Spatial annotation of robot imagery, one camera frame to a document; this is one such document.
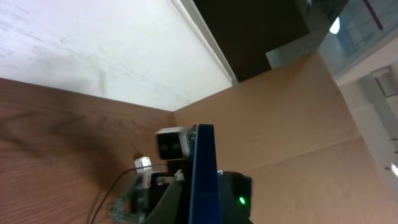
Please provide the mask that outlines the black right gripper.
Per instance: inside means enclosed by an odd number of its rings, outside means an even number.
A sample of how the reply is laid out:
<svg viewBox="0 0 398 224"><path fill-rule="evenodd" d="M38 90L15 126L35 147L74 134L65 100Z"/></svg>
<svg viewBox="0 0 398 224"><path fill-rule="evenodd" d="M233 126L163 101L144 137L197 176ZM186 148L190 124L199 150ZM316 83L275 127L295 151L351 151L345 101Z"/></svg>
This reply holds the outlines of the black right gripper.
<svg viewBox="0 0 398 224"><path fill-rule="evenodd" d="M187 224L191 175L186 160L167 161L167 172L156 173L149 188L146 224Z"/></svg>

